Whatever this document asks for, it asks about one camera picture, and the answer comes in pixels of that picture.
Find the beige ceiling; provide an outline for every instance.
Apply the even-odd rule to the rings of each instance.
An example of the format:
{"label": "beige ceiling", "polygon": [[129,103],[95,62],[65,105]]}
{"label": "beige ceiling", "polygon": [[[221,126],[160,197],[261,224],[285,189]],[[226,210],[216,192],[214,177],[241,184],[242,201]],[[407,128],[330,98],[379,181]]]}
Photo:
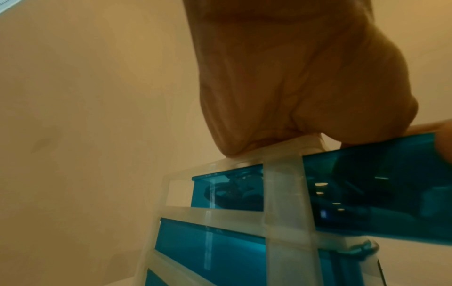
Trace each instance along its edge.
{"label": "beige ceiling", "polygon": [[[451,117],[452,0],[378,0],[418,122]],[[24,0],[0,15],[0,285],[133,274],[161,176],[221,157],[179,0]],[[452,285],[452,251],[379,240],[390,280]]]}

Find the beige wall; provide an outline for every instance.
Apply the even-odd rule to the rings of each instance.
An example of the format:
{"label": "beige wall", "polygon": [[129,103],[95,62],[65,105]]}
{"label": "beige wall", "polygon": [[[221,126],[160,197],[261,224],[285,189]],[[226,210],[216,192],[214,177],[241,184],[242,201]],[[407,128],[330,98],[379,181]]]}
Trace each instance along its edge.
{"label": "beige wall", "polygon": [[[417,121],[451,117],[452,0],[374,6],[408,57]],[[0,285],[131,275],[161,176],[221,157],[197,92],[179,0],[24,0],[1,14]],[[379,241],[397,284],[452,285],[450,248]]]}

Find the white vent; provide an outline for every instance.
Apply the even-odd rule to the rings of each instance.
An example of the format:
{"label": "white vent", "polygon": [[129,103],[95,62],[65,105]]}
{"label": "white vent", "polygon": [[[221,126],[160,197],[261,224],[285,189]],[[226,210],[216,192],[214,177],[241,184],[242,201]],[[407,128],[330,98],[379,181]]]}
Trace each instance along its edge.
{"label": "white vent", "polygon": [[8,8],[11,8],[15,4],[19,3],[21,0],[0,0],[0,13]]}

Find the plastic container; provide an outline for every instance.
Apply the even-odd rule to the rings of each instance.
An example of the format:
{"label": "plastic container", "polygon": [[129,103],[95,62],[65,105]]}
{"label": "plastic container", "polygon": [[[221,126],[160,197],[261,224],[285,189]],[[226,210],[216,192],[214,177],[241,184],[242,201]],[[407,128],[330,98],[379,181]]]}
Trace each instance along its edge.
{"label": "plastic container", "polygon": [[432,135],[323,151],[305,136],[166,176],[134,286],[386,286],[362,235],[452,241]]}

